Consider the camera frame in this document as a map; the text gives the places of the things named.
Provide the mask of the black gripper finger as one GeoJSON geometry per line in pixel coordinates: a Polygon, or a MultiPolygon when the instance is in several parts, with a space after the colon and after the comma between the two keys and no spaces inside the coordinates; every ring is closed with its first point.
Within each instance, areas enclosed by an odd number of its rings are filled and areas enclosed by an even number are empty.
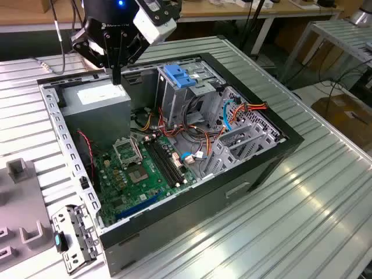
{"type": "Polygon", "coordinates": [[[82,28],[71,37],[75,51],[86,58],[91,64],[104,69],[116,85],[115,51],[111,45],[111,35],[100,28],[82,28]]]}
{"type": "Polygon", "coordinates": [[[116,63],[116,85],[121,84],[121,69],[134,64],[148,47],[149,42],[141,33],[121,33],[116,63]]]}

